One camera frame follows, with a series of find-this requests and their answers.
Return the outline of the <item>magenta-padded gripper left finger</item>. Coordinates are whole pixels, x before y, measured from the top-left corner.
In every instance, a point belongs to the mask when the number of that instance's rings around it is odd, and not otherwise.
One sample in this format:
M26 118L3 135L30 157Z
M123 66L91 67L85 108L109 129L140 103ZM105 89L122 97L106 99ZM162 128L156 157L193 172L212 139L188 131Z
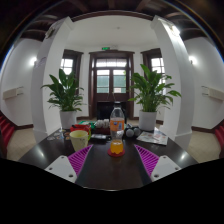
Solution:
M61 155L48 165L45 170L69 182L75 183L91 149L92 145L89 145L74 152L70 156Z

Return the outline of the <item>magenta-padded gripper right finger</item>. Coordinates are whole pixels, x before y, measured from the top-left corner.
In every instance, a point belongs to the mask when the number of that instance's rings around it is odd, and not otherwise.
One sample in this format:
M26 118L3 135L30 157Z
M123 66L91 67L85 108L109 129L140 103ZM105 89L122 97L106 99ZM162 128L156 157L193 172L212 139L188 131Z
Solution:
M181 170L181 167L167 155L157 156L139 145L136 145L135 148L141 158L146 173L152 182Z

